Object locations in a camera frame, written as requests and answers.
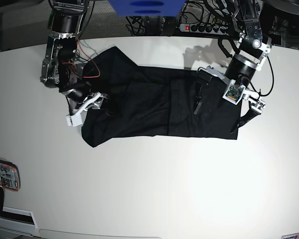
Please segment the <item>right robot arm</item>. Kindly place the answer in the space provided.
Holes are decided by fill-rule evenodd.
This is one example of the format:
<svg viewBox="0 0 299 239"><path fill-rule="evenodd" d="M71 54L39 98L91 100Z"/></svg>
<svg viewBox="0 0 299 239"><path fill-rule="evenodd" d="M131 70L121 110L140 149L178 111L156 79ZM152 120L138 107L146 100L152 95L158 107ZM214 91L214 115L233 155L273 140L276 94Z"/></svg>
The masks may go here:
<svg viewBox="0 0 299 239"><path fill-rule="evenodd" d="M46 52L42 61L40 81L47 88L57 88L67 101L69 126L83 124L82 113L99 110L108 94L95 92L83 74L83 65L77 64L82 53L78 49L79 36L89 9L88 0L50 0L51 14Z"/></svg>

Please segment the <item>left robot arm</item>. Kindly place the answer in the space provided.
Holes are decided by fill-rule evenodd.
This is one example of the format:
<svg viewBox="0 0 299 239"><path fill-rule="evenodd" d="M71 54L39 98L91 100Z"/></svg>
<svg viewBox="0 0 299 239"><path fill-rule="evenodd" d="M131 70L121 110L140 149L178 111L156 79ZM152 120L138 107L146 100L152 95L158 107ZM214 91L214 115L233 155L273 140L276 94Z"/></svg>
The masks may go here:
<svg viewBox="0 0 299 239"><path fill-rule="evenodd" d="M230 64L225 73L221 73L211 66L197 69L197 76L201 85L208 85L214 78L220 79L226 89L222 98L234 105L242 100L248 101L249 109L239 117L233 125L231 132L234 133L250 120L262 114L266 103L261 90L256 90L251 80L256 71L261 71L263 64L268 60L271 52L272 40L262 34L259 16L260 6L256 0L229 0L232 7L229 27L235 30L239 40L235 44L229 39L234 54L230 54L223 45L226 36L220 36L217 40L221 51L229 58Z"/></svg>

